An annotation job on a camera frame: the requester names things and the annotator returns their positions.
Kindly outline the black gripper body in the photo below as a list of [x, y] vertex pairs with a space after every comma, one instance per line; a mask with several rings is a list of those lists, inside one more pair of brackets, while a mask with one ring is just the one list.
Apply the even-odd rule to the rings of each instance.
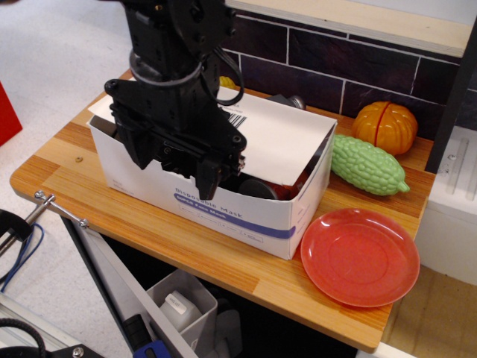
[[225, 107], [244, 95], [217, 97], [220, 81], [199, 76], [186, 83], [149, 84], [112, 79], [104, 89], [112, 98], [110, 110], [118, 131], [147, 131], [161, 146], [154, 160], [167, 172], [195, 176], [197, 162], [207, 154], [222, 158], [226, 179], [244, 167], [247, 140], [230, 122]]

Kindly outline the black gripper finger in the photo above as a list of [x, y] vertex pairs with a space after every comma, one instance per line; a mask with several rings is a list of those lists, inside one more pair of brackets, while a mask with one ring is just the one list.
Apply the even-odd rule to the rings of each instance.
[[131, 160], [140, 169], [149, 165], [161, 146], [161, 142], [147, 131], [118, 131], [118, 134]]
[[225, 180], [226, 172], [218, 154], [207, 154], [197, 162], [195, 186], [200, 200], [212, 200], [217, 187]]

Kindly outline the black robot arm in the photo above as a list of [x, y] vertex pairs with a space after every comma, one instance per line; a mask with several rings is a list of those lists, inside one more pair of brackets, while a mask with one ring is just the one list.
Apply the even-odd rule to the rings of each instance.
[[238, 65], [222, 49], [235, 32], [236, 12], [224, 1], [124, 1], [132, 42], [130, 81], [112, 79], [116, 130], [141, 169], [153, 160], [164, 170], [194, 178], [199, 196], [244, 166], [247, 141], [220, 99], [220, 66]]

